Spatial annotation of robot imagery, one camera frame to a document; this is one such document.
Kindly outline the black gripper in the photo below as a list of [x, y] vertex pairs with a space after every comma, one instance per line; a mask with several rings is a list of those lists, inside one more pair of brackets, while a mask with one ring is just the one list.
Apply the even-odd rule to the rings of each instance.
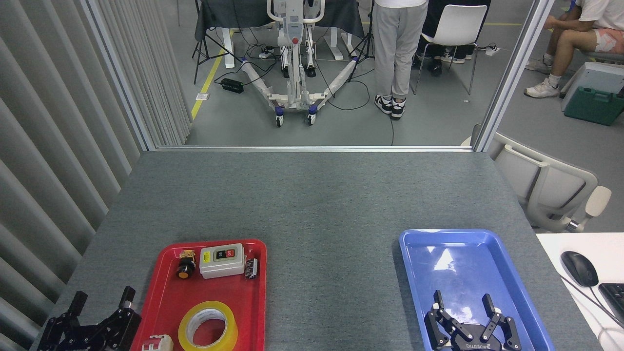
[[142, 320], [132, 309], [135, 289], [125, 287], [118, 309], [97, 325], [80, 326], [78, 316], [88, 295], [77, 291], [67, 312], [50, 318], [38, 351], [129, 351]]
[[[433, 349], [451, 348], [453, 351], [521, 351], [515, 320], [498, 311], [490, 294], [484, 294], [482, 304], [489, 318], [488, 324], [463, 325], [446, 312], [441, 291], [435, 291], [434, 304], [424, 315], [424, 324]], [[501, 344], [493, 331], [500, 326], [505, 337]]]

